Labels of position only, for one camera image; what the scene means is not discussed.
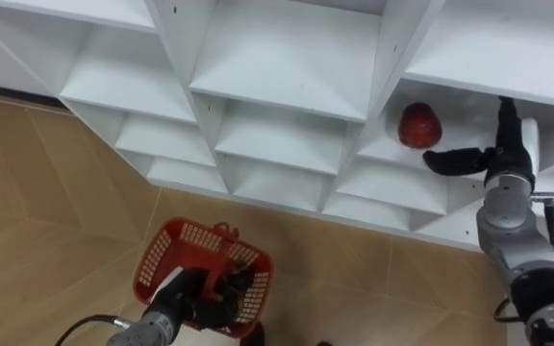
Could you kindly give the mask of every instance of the apple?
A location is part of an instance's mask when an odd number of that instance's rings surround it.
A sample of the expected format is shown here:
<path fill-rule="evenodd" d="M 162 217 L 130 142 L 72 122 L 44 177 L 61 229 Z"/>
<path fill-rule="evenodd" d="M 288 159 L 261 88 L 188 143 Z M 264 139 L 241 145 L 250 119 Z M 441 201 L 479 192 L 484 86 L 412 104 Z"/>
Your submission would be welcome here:
<path fill-rule="evenodd" d="M 441 139 L 441 123 L 431 106 L 416 102 L 406 107 L 399 122 L 399 140 L 414 149 L 426 149 Z"/>

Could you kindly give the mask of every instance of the floor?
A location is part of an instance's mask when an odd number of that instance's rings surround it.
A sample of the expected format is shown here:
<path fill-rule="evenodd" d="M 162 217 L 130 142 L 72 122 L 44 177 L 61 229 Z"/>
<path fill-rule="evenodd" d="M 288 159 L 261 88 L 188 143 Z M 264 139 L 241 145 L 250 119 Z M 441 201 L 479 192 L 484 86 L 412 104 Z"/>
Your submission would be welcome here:
<path fill-rule="evenodd" d="M 0 345 L 52 345 L 76 320 L 142 305 L 131 280 L 169 217 L 226 221 L 274 259 L 268 345 L 505 345 L 486 258 L 146 183 L 79 120 L 0 98 Z M 66 345 L 105 345 L 109 327 Z M 236 345 L 184 329 L 177 345 Z"/>

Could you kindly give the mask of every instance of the metal connector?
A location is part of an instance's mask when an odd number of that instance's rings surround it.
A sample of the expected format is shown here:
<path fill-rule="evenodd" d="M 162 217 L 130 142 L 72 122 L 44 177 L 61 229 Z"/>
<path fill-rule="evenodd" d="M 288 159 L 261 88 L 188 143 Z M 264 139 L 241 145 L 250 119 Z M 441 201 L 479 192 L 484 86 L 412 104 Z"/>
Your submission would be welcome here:
<path fill-rule="evenodd" d="M 113 324 L 116 325 L 118 328 L 122 329 L 122 330 L 126 330 L 128 328 L 130 328 L 130 326 L 132 325 L 132 321 L 130 320 L 126 320 L 125 318 L 121 318 L 121 317 L 116 317 Z"/>
<path fill-rule="evenodd" d="M 532 203 L 542 203 L 545 207 L 554 207 L 554 192 L 534 192 L 531 194 Z"/>

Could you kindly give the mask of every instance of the red plastic basket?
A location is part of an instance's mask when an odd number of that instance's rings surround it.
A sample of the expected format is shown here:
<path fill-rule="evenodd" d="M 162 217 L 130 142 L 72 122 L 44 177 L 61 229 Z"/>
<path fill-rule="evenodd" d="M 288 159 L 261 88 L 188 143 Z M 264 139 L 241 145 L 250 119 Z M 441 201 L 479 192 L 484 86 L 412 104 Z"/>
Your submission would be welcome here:
<path fill-rule="evenodd" d="M 164 223 L 147 247 L 134 277 L 134 293 L 149 304 L 160 283 L 176 267 L 202 268 L 210 271 L 202 292 L 214 295 L 217 279 L 244 261 L 254 273 L 254 283 L 243 297 L 242 311 L 234 325 L 216 332 L 241 338 L 253 331 L 260 319 L 273 275 L 270 256 L 239 240 L 239 230 L 226 223 L 207 227 L 186 218 Z"/>

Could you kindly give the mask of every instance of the basket mesh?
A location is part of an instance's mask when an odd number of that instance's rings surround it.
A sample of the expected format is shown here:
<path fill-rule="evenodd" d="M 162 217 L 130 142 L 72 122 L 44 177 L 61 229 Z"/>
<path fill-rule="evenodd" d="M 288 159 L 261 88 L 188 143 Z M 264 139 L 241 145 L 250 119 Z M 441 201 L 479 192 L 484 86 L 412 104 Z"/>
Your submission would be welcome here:
<path fill-rule="evenodd" d="M 228 250 L 228 256 L 235 262 L 243 262 L 249 266 L 258 258 L 259 254 L 245 246 L 234 244 Z"/>
<path fill-rule="evenodd" d="M 153 244 L 153 247 L 149 251 L 148 256 L 142 264 L 140 274 L 138 275 L 138 282 L 145 286 L 150 286 L 158 264 L 165 253 L 165 249 L 170 245 L 170 235 L 167 232 L 162 231 L 157 241 Z"/>
<path fill-rule="evenodd" d="M 186 242 L 201 246 L 207 250 L 217 252 L 221 246 L 222 237 L 209 231 L 203 230 L 195 225 L 186 223 L 181 232 L 181 239 Z"/>
<path fill-rule="evenodd" d="M 268 287 L 269 273 L 257 273 L 254 278 L 254 284 L 247 289 L 242 300 L 242 311 L 237 318 L 239 323 L 251 322 L 258 317 L 258 312 L 262 306 L 264 295 Z"/>

